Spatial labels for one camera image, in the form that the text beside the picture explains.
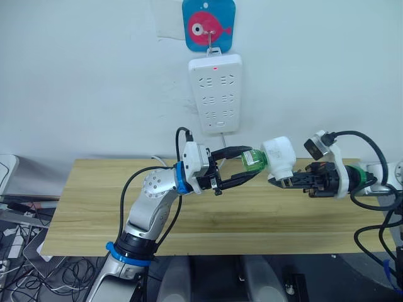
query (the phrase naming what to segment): fish eye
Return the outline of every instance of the fish eye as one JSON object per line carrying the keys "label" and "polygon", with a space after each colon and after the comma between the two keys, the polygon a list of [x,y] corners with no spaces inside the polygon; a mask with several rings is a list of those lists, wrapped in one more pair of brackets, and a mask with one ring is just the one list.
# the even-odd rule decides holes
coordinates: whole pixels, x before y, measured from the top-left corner
{"label": "fish eye", "polygon": [[200,23],[193,24],[193,26],[191,27],[191,30],[192,30],[193,34],[196,36],[200,36],[204,32],[203,27]]}

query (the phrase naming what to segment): wooden tabletop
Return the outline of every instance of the wooden tabletop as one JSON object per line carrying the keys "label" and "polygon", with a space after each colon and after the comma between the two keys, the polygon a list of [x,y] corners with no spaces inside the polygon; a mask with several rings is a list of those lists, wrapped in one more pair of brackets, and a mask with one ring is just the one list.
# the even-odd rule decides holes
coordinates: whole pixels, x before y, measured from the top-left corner
{"label": "wooden tabletop", "polygon": [[[346,164],[356,160],[345,160]],[[303,169],[312,159],[298,159]],[[80,159],[74,164],[46,236],[43,255],[104,256],[105,244],[118,231],[120,193],[137,170],[155,160]],[[228,160],[223,179],[242,172],[240,160]],[[127,191],[125,221],[145,174]],[[364,198],[376,204],[375,198]],[[169,225],[177,201],[174,202]],[[350,199],[309,198],[300,189],[280,189],[263,171],[251,181],[214,196],[212,190],[184,197],[179,219],[157,255],[325,254],[359,252],[355,230],[379,224],[383,214]],[[371,251],[381,251],[377,232],[360,237]],[[385,240],[393,240],[385,231]]]}

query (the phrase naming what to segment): electrical outlet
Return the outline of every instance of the electrical outlet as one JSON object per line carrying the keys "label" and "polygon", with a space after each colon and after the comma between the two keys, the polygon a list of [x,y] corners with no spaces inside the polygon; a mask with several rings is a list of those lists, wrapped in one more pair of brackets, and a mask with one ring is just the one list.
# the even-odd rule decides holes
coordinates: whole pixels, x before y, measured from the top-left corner
{"label": "electrical outlet", "polygon": [[241,56],[194,59],[188,67],[203,131],[236,131],[241,113]]}

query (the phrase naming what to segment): plastic bottle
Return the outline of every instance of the plastic bottle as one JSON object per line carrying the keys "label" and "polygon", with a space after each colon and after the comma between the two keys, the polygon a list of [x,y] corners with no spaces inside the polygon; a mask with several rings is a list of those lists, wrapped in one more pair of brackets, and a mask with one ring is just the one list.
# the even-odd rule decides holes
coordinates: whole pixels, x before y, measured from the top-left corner
{"label": "plastic bottle", "polygon": [[246,151],[241,155],[242,163],[247,171],[262,171],[268,164],[264,152],[256,149]]}

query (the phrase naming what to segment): pink fish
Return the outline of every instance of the pink fish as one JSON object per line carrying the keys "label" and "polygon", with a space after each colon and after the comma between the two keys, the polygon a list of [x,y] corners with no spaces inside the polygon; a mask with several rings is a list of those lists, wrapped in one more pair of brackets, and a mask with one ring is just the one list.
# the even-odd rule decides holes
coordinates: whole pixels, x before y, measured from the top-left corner
{"label": "pink fish", "polygon": [[231,34],[231,27],[223,29],[216,17],[206,11],[193,14],[188,22],[190,38],[199,45],[208,45],[208,32],[211,31],[212,42],[217,41],[221,34]]}

